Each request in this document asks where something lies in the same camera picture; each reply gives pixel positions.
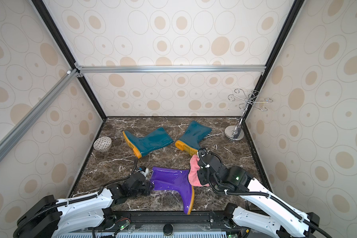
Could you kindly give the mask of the pink microfiber cloth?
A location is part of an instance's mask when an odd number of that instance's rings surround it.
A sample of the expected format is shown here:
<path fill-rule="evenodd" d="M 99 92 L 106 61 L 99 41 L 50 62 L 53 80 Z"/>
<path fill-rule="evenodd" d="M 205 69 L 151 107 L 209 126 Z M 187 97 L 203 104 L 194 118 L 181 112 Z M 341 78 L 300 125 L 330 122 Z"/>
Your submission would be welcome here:
<path fill-rule="evenodd" d="M 188 174 L 188 181 L 192 186 L 197 186 L 197 187 L 209 187 L 209 184 L 202 185 L 200 183 L 200 180 L 198 178 L 197 172 L 200 170 L 200 167 L 198 165 L 199 157 L 197 154 L 194 154 L 191 159 L 190 159 L 190 171 Z"/>

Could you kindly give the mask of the purple rubber boot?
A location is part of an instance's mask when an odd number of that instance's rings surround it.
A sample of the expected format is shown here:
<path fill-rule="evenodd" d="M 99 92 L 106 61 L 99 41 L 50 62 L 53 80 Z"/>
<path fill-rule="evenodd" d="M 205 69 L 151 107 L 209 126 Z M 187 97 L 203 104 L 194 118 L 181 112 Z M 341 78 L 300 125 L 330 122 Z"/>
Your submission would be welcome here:
<path fill-rule="evenodd" d="M 188 180 L 189 170 L 175 170 L 153 167 L 150 182 L 154 190 L 173 190 L 180 194 L 183 202 L 183 212 L 191 214 L 194 203 L 194 187 Z"/>

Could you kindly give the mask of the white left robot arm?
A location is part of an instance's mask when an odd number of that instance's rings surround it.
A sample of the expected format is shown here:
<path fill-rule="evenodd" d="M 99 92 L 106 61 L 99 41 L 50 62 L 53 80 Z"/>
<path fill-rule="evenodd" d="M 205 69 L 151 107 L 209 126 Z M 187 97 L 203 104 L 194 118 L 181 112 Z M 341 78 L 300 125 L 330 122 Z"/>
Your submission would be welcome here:
<path fill-rule="evenodd" d="M 17 221 L 15 238 L 55 238 L 113 221 L 112 207 L 137 196 L 148 196 L 154 186 L 143 171 L 104 184 L 99 191 L 73 198 L 47 195 Z"/>

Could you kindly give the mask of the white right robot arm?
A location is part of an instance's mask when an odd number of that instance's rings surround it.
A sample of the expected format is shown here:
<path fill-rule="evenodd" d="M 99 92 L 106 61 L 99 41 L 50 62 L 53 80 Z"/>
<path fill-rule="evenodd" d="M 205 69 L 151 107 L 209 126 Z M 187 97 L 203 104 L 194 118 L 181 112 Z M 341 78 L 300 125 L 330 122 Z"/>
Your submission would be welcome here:
<path fill-rule="evenodd" d="M 227 218 L 235 225 L 273 238 L 312 238 L 314 232 L 330 237 L 319 227 L 318 215 L 302 212 L 284 202 L 243 168 L 227 168 L 217 154 L 205 148 L 198 150 L 197 156 L 200 167 L 197 176 L 202 185 L 209 185 L 218 195 L 239 196 L 265 212 L 262 215 L 233 206 Z"/>

